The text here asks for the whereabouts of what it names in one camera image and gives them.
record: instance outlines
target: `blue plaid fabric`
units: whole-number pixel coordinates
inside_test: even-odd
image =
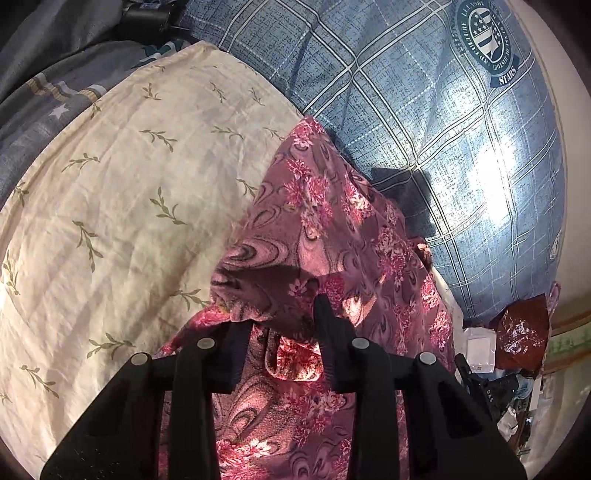
[[[560,135],[504,1],[191,0],[180,24],[332,132],[425,237],[468,323],[548,293],[564,214]],[[509,54],[517,72],[491,77],[481,54]]]

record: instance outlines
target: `printed logo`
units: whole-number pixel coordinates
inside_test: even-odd
[[[507,85],[517,74],[519,57],[511,51],[509,34],[490,0],[456,2],[454,43],[468,51],[491,74],[491,88]]]

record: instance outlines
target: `metal screw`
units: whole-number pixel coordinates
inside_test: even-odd
[[[210,348],[213,348],[215,344],[216,341],[213,338],[209,337],[204,337],[197,342],[197,346],[201,350],[209,350]]]
[[[369,347],[369,340],[363,337],[356,337],[351,341],[351,345],[353,345],[358,350],[365,350]]]
[[[432,365],[437,361],[437,357],[431,352],[423,352],[418,356],[418,359],[425,365]]]
[[[136,353],[131,357],[131,363],[134,365],[143,365],[148,361],[148,355],[145,353]]]

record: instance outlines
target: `pink floral fabric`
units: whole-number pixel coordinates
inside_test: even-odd
[[[161,353],[222,322],[252,319],[242,380],[215,395],[223,480],[345,479],[354,395],[331,392],[313,337],[314,297],[390,353],[432,352],[453,366],[452,322],[425,265],[427,246],[407,238],[404,217],[304,118],[275,154],[238,240],[212,276],[212,304]],[[408,442],[402,397],[402,474]],[[161,474],[166,475],[167,410]]]

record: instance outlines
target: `star pattern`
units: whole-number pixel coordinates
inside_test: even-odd
[[[54,108],[52,110],[52,112],[49,114],[49,116],[54,116],[56,117],[58,120],[61,118],[61,116],[66,113],[69,112],[69,110],[66,108],[66,106],[62,103],[60,106]]]

